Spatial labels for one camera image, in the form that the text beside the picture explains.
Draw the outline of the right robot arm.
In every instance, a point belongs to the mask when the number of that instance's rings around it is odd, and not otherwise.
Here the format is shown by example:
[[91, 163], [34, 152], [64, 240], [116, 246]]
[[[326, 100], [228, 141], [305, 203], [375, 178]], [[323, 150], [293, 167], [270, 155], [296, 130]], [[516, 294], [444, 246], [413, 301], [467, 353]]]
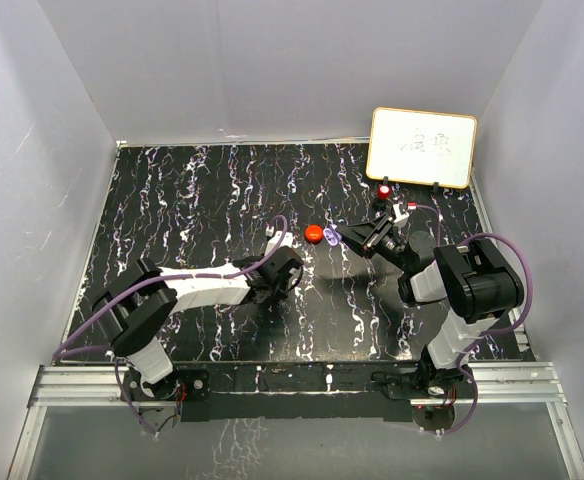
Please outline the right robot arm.
[[473, 343], [524, 301], [524, 283], [491, 240], [439, 246], [429, 233], [402, 236], [385, 214], [339, 226], [341, 241], [362, 258], [376, 255], [399, 268], [398, 293], [408, 306], [446, 301], [450, 309], [410, 373], [375, 372], [371, 381], [389, 398], [402, 391], [438, 397], [464, 380]]

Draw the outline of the purple earbud charging case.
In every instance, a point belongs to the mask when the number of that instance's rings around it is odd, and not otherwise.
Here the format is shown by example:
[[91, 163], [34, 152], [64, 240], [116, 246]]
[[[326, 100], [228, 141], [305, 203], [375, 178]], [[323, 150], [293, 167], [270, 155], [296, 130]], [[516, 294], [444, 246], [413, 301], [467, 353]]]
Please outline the purple earbud charging case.
[[331, 247], [335, 247], [341, 242], [341, 235], [334, 227], [324, 228], [323, 236]]

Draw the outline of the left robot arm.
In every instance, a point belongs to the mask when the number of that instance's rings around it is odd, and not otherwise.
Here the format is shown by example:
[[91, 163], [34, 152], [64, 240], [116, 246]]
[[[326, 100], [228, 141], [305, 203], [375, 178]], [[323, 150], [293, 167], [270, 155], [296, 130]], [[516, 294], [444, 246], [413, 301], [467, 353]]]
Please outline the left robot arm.
[[174, 395], [179, 376], [158, 332], [178, 312], [284, 300], [300, 282], [303, 261], [289, 246], [221, 267], [174, 270], [141, 259], [92, 302], [96, 323], [117, 358], [140, 374], [156, 399]]

